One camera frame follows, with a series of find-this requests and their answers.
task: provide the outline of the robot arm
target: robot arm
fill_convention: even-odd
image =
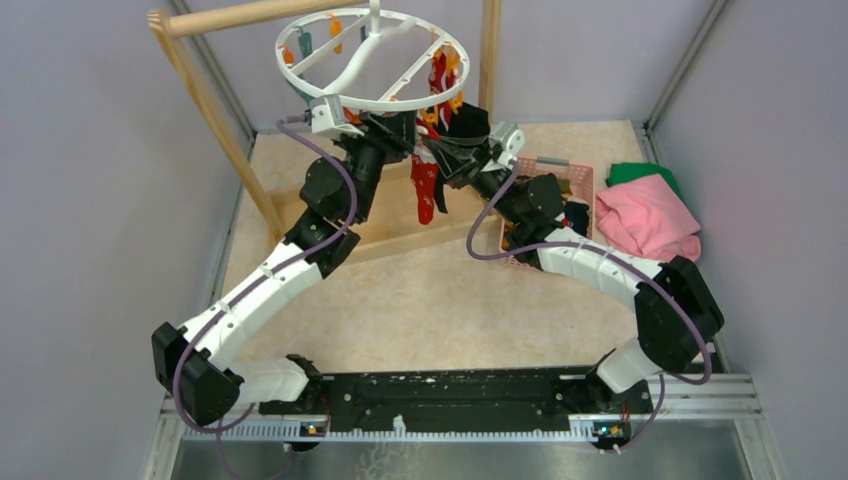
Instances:
[[[316,102],[314,108],[323,110],[325,115],[323,123],[313,124],[313,130],[340,137],[338,144],[348,152],[345,168],[353,178],[358,199],[355,221],[365,221],[383,165],[412,152],[414,113],[399,114],[388,120],[363,114],[367,129],[348,132],[341,109],[334,106],[332,98],[323,97]],[[473,122],[470,137],[477,137],[479,125],[486,122],[485,115],[483,120],[480,118]],[[489,200],[508,182],[510,161],[524,138],[515,124],[501,124],[484,138],[486,141],[481,145],[471,148],[467,157],[470,161],[444,152],[439,154],[435,145],[430,147],[442,163],[442,170],[451,172],[448,185],[454,188],[472,185]],[[237,401],[294,401],[310,381],[310,366],[302,361],[233,363],[236,353],[262,325],[295,295],[332,273],[359,240],[355,233],[345,232],[341,240],[326,250],[283,266],[287,260],[302,256],[304,251],[335,233],[338,223],[352,207],[346,200],[350,192],[345,182],[328,162],[316,160],[306,178],[300,196],[307,210],[268,259],[207,311],[179,329],[166,322],[153,335],[157,378],[172,394],[180,357],[185,352],[179,389],[186,412],[199,425],[222,418]],[[561,194],[553,175],[510,185],[494,208],[515,225],[506,238],[509,250],[518,252],[524,246],[543,244],[516,254],[516,259],[593,285],[636,313],[639,336],[607,354],[587,375],[593,385],[594,401],[608,401],[612,395],[625,392],[663,370],[682,372],[699,351],[698,342],[677,313],[645,284],[644,278],[653,279],[676,299],[702,338],[712,338],[721,328],[723,318],[697,268],[688,260],[678,257],[660,263],[636,258],[564,227]],[[544,246],[551,242],[560,245],[571,242],[569,245],[574,246]],[[627,268],[620,261],[613,261],[616,258],[624,259]],[[186,352],[192,341],[194,349]]]

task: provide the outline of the wooden dowel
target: wooden dowel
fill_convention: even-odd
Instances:
[[[480,96],[477,106],[489,112],[495,107],[495,66],[501,33],[501,0],[483,0],[483,35],[480,44]]]
[[[170,33],[174,38],[198,35],[358,3],[362,0],[259,0],[172,17]]]
[[[236,134],[228,123],[217,97],[212,93],[212,90],[206,83],[206,77],[200,70],[200,66],[197,65],[194,57],[186,50],[182,40],[174,39],[170,35],[169,20],[168,15],[162,9],[151,10],[147,14],[147,22],[156,39],[159,40],[159,45],[162,46],[162,50],[168,56],[168,59],[174,66],[174,70],[177,71],[177,74],[182,79],[186,90],[188,90],[195,105],[197,105],[197,109],[200,110],[200,114],[203,115],[218,143],[221,144],[221,148],[226,153],[227,158],[230,159],[230,163],[236,169],[236,173],[238,173],[242,182],[244,182],[244,188],[247,190],[247,193],[250,194],[250,197],[256,202],[256,206],[259,207],[259,211],[268,223],[268,231],[271,233],[271,236],[279,241],[284,233],[283,225],[277,214],[277,210],[271,203],[271,197],[262,188],[259,179],[256,177],[256,173],[250,168],[247,156],[244,154],[241,146],[239,146]]]

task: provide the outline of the pink basket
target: pink basket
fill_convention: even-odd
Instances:
[[[594,226],[595,213],[595,171],[592,167],[586,165],[575,165],[568,163],[567,160],[548,159],[545,157],[518,157],[518,168],[520,175],[528,175],[535,177],[537,175],[545,175],[553,173],[557,178],[567,179],[571,184],[571,193],[573,196],[582,198],[587,201],[591,207],[589,208],[589,238],[592,238],[592,228]],[[506,222],[501,220],[501,241],[498,244],[498,251],[503,250],[504,227]],[[506,257],[501,259],[504,265],[512,265],[516,267],[530,267],[527,264],[521,263],[514,257]]]

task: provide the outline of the red cloth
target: red cloth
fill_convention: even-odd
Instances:
[[[439,164],[432,156],[425,152],[412,154],[412,172],[409,178],[415,185],[415,193],[418,195],[418,222],[421,225],[427,225],[433,221],[433,210],[436,207],[434,192],[438,175]]]

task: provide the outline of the green towel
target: green towel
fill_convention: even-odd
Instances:
[[[636,180],[637,178],[647,177],[648,175],[653,175],[655,173],[662,175],[668,186],[671,187],[674,193],[677,194],[681,200],[683,200],[683,196],[680,195],[680,187],[677,186],[677,181],[674,179],[674,174],[671,173],[671,170],[659,165],[654,165],[653,163],[615,163],[610,167],[610,176],[607,179],[607,186],[611,187],[620,183],[627,183],[629,181]]]

